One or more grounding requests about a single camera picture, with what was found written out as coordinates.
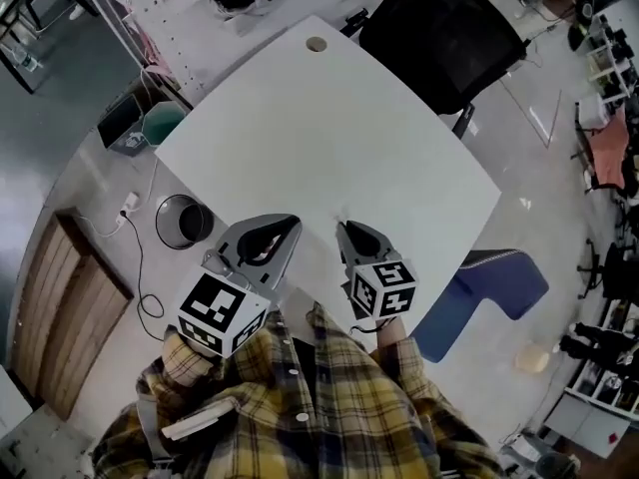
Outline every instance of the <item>gray floor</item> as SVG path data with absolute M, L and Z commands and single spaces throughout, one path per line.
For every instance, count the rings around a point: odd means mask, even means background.
M 27 94 L 0 68 L 0 360 L 29 235 L 56 178 L 137 67 L 102 18 L 64 16 L 34 46 Z

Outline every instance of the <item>white desk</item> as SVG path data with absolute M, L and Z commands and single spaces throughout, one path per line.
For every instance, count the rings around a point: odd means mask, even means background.
M 323 52 L 306 46 L 326 40 Z M 347 37 L 310 17 L 260 51 L 157 151 L 227 224 L 292 213 L 303 236 L 288 279 L 354 324 L 338 217 L 387 234 L 420 280 L 411 332 L 472 248 L 499 190 L 439 118 Z

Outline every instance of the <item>plaid shirt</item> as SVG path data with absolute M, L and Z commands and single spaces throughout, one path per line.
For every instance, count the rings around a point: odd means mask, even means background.
M 280 312 L 226 360 L 204 358 L 167 329 L 162 357 L 137 385 L 155 397 L 159 427 L 205 403 L 235 405 L 184 440 L 162 437 L 176 456 L 174 471 L 185 478 L 501 476 L 481 437 L 425 377 L 412 338 L 369 356 L 318 304 L 308 320 L 316 337 L 315 405 Z M 149 473 L 135 404 L 107 430 L 93 461 L 100 478 Z

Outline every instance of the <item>strap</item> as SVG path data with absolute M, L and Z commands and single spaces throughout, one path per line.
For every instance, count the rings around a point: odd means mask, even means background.
M 149 474 L 149 478 L 169 479 L 172 474 L 171 465 L 173 464 L 173 458 L 165 450 L 160 440 L 156 400 L 152 396 L 141 395 L 138 399 L 137 408 L 142 431 L 149 444 L 151 457 L 155 465 L 155 470 Z

